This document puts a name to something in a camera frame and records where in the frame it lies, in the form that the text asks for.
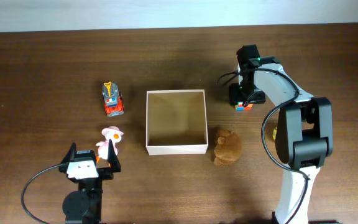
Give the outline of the pink cardboard box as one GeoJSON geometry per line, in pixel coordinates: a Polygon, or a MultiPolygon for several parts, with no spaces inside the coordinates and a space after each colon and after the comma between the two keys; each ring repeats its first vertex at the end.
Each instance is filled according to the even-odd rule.
{"type": "Polygon", "coordinates": [[[149,155],[204,154],[208,143],[204,90],[147,92],[145,147],[149,155]]]}

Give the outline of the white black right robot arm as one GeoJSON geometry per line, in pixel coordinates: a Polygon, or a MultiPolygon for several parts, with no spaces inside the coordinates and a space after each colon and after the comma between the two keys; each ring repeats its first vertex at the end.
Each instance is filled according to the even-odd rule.
{"type": "Polygon", "coordinates": [[[228,81],[229,102],[239,110],[270,100],[274,107],[261,128],[278,113],[274,158],[283,169],[279,203],[272,223],[308,223],[308,205],[316,176],[333,153],[332,104],[304,91],[284,71],[279,59],[262,57],[256,45],[244,45],[237,52],[236,83],[228,81]]]}

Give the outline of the yellow ball with letters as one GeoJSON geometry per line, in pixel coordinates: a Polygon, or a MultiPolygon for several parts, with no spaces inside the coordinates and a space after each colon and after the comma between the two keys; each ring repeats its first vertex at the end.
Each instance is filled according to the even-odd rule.
{"type": "Polygon", "coordinates": [[[275,141],[277,136],[277,126],[273,129],[272,138],[275,141]]]}

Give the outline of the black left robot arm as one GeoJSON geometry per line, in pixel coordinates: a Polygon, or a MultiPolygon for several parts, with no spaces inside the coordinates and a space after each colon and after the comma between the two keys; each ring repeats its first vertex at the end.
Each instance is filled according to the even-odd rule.
{"type": "Polygon", "coordinates": [[[73,143],[62,159],[59,171],[78,185],[78,190],[69,193],[62,204],[65,223],[100,223],[103,181],[112,180],[121,171],[121,164],[114,152],[114,144],[108,141],[108,166],[97,168],[94,151],[78,151],[73,143]]]}

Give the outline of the brown plush capybara toy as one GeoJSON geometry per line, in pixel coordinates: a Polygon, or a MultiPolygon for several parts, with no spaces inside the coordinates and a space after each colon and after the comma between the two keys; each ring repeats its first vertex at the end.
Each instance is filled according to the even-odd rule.
{"type": "Polygon", "coordinates": [[[235,163],[242,154],[242,144],[239,136],[228,130],[217,130],[214,148],[214,164],[227,166],[235,163]]]}

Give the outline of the red grey toy truck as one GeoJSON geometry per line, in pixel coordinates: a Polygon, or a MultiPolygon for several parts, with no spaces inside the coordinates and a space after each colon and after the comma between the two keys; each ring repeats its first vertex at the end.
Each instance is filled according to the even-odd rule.
{"type": "Polygon", "coordinates": [[[104,109],[108,117],[124,114],[124,103],[122,95],[115,83],[103,83],[102,96],[104,101],[104,109]]]}

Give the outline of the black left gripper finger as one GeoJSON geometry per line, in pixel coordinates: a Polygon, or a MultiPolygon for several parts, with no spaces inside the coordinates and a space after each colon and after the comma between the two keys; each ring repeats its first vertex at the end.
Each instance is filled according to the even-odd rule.
{"type": "Polygon", "coordinates": [[[76,144],[73,142],[70,146],[70,149],[68,150],[65,157],[62,159],[60,163],[60,167],[58,168],[60,172],[67,171],[69,163],[75,158],[75,154],[76,154],[76,144]]]}
{"type": "Polygon", "coordinates": [[[121,172],[121,164],[114,150],[114,144],[112,140],[109,140],[108,143],[108,158],[109,167],[112,173],[121,172]]]}

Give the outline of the pink duck toy with hat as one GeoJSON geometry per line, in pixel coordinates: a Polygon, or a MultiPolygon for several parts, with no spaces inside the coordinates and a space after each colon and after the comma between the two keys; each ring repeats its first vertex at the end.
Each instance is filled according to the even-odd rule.
{"type": "Polygon", "coordinates": [[[98,156],[96,157],[96,162],[99,162],[100,159],[108,159],[110,142],[112,143],[112,148],[114,149],[115,155],[118,155],[116,144],[122,140],[122,136],[124,135],[124,133],[116,126],[104,128],[101,131],[101,134],[105,137],[105,140],[96,144],[98,147],[98,156]]]}

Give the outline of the multicolour puzzle cube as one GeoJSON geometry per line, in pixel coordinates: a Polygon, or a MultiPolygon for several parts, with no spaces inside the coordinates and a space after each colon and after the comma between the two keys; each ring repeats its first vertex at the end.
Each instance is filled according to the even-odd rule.
{"type": "Polygon", "coordinates": [[[244,110],[250,110],[253,107],[253,104],[243,105],[243,104],[237,104],[235,106],[236,111],[244,111],[244,110]]]}

